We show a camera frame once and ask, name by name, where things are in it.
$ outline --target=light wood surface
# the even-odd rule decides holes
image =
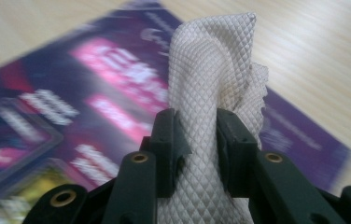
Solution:
[[[123,0],[0,0],[0,64],[118,8]],[[351,148],[351,0],[163,0],[183,21],[257,13],[253,60],[269,86]],[[351,162],[335,192],[351,185]]]

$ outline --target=diamond pattern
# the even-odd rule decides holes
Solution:
[[[251,223],[247,200],[234,200],[218,174],[217,108],[235,112],[259,140],[267,68],[251,62],[255,15],[181,25],[170,50],[169,103],[180,113],[193,154],[174,196],[159,200],[159,223]]]

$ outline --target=folded cloth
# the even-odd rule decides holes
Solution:
[[[158,202],[158,223],[251,223],[246,199],[232,199],[218,172],[217,108],[237,114],[259,141],[268,70],[251,62],[253,13],[182,24],[170,49],[169,104],[192,151],[175,194]]]

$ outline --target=quilted fabric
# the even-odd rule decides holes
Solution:
[[[169,101],[180,113],[192,154],[159,223],[251,223],[247,200],[234,200],[218,173],[217,108],[236,113],[259,140],[267,68],[251,62],[256,17],[218,16],[181,25],[170,50]]]

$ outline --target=textured cloth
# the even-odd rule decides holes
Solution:
[[[217,108],[233,111],[259,141],[267,68],[251,62],[255,15],[219,16],[181,25],[170,50],[169,103],[180,114],[191,155],[158,223],[251,223],[246,199],[232,199],[218,172]]]

